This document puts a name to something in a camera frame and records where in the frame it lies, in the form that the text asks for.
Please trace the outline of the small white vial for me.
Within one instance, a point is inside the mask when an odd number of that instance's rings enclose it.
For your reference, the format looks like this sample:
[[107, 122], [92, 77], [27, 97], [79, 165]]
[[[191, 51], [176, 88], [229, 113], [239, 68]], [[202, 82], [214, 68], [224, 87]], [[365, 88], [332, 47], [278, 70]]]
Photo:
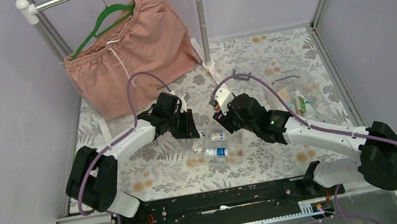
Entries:
[[215, 132], [215, 133], [212, 133], [211, 135], [210, 135], [210, 140], [211, 141], [225, 141], [227, 139], [227, 136], [226, 136], [226, 134], [224, 133], [224, 132]]

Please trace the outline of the clear box lid black handle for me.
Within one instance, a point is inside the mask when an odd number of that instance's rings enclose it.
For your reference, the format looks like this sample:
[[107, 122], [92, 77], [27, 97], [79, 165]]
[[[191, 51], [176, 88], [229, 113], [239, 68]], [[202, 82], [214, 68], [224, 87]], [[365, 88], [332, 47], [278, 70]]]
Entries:
[[[276, 84], [276, 80], [283, 77], [282, 72], [274, 71], [273, 67], [264, 66], [262, 62], [258, 63], [247, 62], [246, 64], [226, 64], [224, 65], [222, 71], [219, 71], [219, 74], [222, 78], [226, 78], [233, 74], [250, 74], [252, 76], [260, 78], [265, 83], [268, 83], [273, 86]], [[243, 80], [243, 78], [233, 78], [226, 82], [226, 85], [229, 88], [234, 89], [256, 89], [258, 86], [262, 86], [256, 80], [249, 78], [247, 80]]]

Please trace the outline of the blue white medicine bottle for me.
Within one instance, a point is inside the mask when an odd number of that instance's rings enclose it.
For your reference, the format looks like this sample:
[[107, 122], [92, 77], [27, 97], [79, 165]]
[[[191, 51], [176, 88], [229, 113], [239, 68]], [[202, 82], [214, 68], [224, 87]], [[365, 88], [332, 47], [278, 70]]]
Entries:
[[209, 148], [205, 149], [205, 156], [206, 157], [227, 157], [228, 155], [228, 148]]

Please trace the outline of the clear compartment organizer tray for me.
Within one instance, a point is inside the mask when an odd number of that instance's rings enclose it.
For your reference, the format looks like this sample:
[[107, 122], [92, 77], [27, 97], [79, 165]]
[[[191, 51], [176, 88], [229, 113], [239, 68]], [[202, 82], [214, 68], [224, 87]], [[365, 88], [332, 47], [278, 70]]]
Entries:
[[243, 161], [243, 134], [221, 127], [199, 131], [189, 150], [187, 163], [195, 166], [235, 166]]

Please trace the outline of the clear plastic kit box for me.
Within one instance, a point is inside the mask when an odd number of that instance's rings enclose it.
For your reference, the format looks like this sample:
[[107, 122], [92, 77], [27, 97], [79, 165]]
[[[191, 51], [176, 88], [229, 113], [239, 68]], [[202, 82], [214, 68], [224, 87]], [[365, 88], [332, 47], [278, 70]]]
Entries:
[[329, 102], [307, 71], [284, 73], [271, 82], [271, 87], [302, 118], [325, 123], [332, 117]]

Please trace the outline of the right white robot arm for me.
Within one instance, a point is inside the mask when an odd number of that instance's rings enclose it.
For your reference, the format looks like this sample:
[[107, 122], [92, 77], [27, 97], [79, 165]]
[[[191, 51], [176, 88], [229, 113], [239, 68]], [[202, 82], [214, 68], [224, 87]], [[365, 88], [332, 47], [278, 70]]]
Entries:
[[320, 197], [338, 184], [367, 182], [376, 188], [397, 190], [397, 134], [374, 121], [367, 127], [345, 127], [298, 118], [284, 110], [267, 110], [247, 94], [240, 94], [217, 110], [213, 119], [230, 133], [246, 130], [267, 143], [301, 144], [344, 155], [335, 162], [309, 168], [304, 190]]

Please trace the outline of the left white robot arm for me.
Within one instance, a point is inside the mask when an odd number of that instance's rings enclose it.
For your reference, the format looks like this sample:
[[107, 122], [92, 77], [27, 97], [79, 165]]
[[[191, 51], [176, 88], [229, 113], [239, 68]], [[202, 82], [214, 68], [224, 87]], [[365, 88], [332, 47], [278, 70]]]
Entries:
[[145, 224], [141, 200], [118, 190], [118, 166], [166, 133], [178, 140], [198, 139], [192, 110], [185, 106], [178, 95], [162, 92], [148, 110], [136, 116], [134, 127], [107, 145], [81, 147], [70, 170], [66, 195], [78, 202], [79, 209], [88, 206], [93, 211], [122, 216], [126, 224]]

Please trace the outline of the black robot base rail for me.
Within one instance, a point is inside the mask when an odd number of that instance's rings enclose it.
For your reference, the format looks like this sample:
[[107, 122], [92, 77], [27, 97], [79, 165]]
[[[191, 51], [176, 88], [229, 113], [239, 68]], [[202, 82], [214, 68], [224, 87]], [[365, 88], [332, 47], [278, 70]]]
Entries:
[[325, 200], [344, 188], [326, 188], [308, 175], [143, 202], [134, 217], [112, 224], [244, 224], [295, 215], [304, 200]]

